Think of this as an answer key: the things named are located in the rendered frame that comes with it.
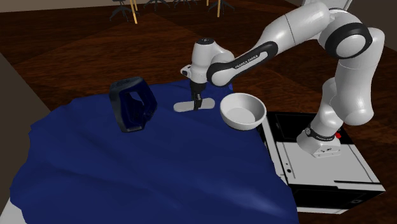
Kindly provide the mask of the grey flat oblong object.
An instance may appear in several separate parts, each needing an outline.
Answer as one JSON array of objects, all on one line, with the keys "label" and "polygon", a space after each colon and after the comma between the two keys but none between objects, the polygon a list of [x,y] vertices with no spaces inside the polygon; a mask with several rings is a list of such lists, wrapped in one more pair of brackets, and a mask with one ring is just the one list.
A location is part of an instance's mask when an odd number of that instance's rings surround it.
[{"label": "grey flat oblong object", "polygon": [[[212,109],[215,107],[215,100],[208,97],[202,99],[201,106],[198,109]],[[174,111],[187,112],[195,109],[194,101],[177,102],[174,104]]]}]

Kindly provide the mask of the white bowl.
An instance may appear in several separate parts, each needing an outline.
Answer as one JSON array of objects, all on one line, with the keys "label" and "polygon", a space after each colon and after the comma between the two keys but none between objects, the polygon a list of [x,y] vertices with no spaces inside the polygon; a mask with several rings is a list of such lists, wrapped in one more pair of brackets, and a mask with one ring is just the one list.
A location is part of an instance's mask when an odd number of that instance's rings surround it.
[{"label": "white bowl", "polygon": [[232,93],[225,96],[219,105],[223,121],[236,130],[257,128],[267,115],[264,103],[246,93]]}]

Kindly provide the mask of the bed with blue blanket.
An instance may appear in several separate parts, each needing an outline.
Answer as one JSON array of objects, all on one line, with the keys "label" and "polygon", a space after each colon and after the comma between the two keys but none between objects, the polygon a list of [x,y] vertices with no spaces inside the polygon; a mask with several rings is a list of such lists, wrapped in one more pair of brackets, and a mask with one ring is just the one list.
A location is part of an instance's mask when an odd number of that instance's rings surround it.
[{"label": "bed with blue blanket", "polygon": [[299,224],[259,133],[218,108],[175,112],[186,80],[152,85],[158,107],[123,133],[109,96],[72,100],[34,123],[10,187],[26,224]]}]

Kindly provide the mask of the wooden table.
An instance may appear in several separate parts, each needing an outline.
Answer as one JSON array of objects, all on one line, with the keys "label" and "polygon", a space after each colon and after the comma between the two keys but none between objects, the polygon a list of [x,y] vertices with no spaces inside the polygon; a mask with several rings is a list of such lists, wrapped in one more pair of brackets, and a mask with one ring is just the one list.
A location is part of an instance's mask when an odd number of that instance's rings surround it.
[{"label": "wooden table", "polygon": [[[148,4],[150,4],[150,3],[153,2],[153,1],[156,2],[156,3],[157,3],[158,1],[161,1],[161,2],[163,2],[164,4],[166,4],[165,0],[149,0],[149,1],[148,1]],[[131,10],[132,10],[132,14],[133,14],[134,23],[137,24],[138,9],[137,9],[136,0],[129,0],[129,2],[130,2],[130,7],[131,7]],[[221,0],[218,0],[217,17],[219,17],[219,14],[220,14],[220,3],[221,3]]]}]

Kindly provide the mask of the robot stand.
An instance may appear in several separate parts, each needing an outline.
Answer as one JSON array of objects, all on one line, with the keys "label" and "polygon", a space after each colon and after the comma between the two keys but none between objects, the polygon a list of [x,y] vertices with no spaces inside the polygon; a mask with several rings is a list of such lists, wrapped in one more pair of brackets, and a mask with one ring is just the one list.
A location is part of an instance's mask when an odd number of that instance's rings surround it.
[{"label": "robot stand", "polygon": [[382,186],[344,129],[337,132],[338,150],[319,158],[304,152],[296,137],[313,113],[271,112],[257,128],[276,174],[291,188],[302,213],[342,214],[382,193]]}]

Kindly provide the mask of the dark blue open-frame object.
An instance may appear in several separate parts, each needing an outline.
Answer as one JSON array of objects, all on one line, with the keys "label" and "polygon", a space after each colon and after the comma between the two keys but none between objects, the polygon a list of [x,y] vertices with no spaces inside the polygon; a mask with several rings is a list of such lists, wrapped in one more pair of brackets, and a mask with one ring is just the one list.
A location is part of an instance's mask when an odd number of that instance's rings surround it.
[{"label": "dark blue open-frame object", "polygon": [[116,122],[125,133],[143,130],[158,105],[150,87],[140,76],[112,83],[109,99]]}]

